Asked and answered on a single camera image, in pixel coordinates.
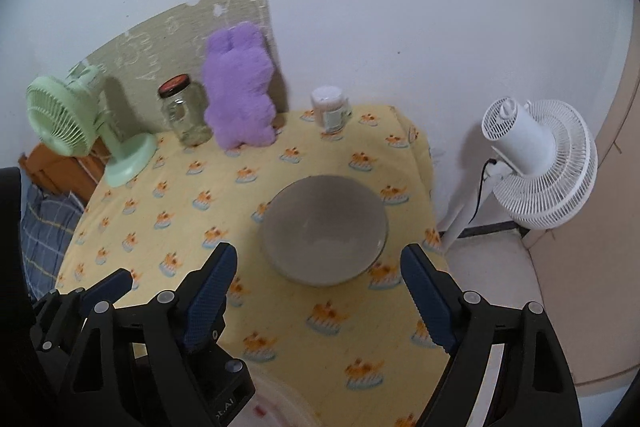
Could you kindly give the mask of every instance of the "black power cord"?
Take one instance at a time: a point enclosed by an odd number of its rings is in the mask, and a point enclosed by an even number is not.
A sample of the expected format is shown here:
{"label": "black power cord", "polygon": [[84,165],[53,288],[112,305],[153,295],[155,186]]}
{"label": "black power cord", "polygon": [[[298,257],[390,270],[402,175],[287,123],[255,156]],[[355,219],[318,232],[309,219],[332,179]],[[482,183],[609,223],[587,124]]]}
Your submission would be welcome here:
{"label": "black power cord", "polygon": [[486,166],[489,165],[489,163],[491,163],[491,165],[495,165],[498,163],[498,160],[494,158],[489,158],[486,162],[484,162],[484,165],[482,166],[482,172],[480,173],[480,188],[478,188],[478,202],[476,203],[476,211],[474,212],[474,216],[471,219],[469,219],[470,223],[471,221],[474,220],[474,218],[476,217],[476,214],[478,213],[478,209],[480,208],[480,197],[482,196],[482,185],[484,185],[484,171],[486,170]]}

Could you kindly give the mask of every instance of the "gray bowl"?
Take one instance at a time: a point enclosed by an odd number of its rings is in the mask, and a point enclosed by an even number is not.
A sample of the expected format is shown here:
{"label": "gray bowl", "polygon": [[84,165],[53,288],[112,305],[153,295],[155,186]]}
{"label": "gray bowl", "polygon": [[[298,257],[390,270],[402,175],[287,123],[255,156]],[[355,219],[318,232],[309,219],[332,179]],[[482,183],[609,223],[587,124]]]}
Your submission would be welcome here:
{"label": "gray bowl", "polygon": [[351,178],[310,176],[279,192],[264,213],[267,259],[284,277],[331,286],[369,268],[386,241],[385,207]]}

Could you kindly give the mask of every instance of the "yellow tablecloth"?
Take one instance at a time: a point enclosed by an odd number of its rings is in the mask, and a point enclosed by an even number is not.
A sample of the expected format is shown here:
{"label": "yellow tablecloth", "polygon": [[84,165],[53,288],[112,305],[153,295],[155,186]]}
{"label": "yellow tablecloth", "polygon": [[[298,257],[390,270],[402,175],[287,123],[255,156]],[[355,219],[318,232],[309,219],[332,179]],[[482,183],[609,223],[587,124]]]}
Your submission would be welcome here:
{"label": "yellow tablecloth", "polygon": [[[98,184],[58,278],[64,292],[118,267],[134,288],[117,306],[175,289],[220,240],[238,250],[220,345],[262,364],[309,402],[327,427],[410,427],[447,363],[419,320],[399,272],[408,243],[437,241],[432,166],[423,134],[388,106],[355,107],[338,135],[322,136],[308,112],[283,115],[267,148],[223,151],[213,140],[183,148],[159,135],[149,165],[124,187]],[[389,234],[379,262],[338,286],[283,279],[260,251],[265,205],[314,174],[350,176],[385,202]],[[444,259],[430,259],[446,269]]]}

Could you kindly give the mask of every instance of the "purple plush toy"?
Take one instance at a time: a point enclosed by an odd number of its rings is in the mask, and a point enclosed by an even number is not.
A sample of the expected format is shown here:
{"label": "purple plush toy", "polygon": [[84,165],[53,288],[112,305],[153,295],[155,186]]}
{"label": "purple plush toy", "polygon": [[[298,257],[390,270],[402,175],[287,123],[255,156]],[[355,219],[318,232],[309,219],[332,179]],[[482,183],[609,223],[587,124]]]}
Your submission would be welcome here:
{"label": "purple plush toy", "polygon": [[255,24],[243,22],[209,36],[202,68],[209,96],[204,119],[222,149],[275,142],[276,108],[267,95],[272,75],[273,63]]}

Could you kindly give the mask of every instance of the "plaid cloth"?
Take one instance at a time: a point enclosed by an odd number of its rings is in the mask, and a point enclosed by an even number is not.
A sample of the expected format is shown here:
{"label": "plaid cloth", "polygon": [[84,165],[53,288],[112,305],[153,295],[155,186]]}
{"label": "plaid cloth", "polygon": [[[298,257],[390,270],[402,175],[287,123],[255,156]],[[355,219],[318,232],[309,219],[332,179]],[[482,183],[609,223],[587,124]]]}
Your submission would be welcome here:
{"label": "plaid cloth", "polygon": [[22,264],[31,298],[52,290],[66,249],[82,216],[75,195],[53,196],[31,184],[20,224]]}

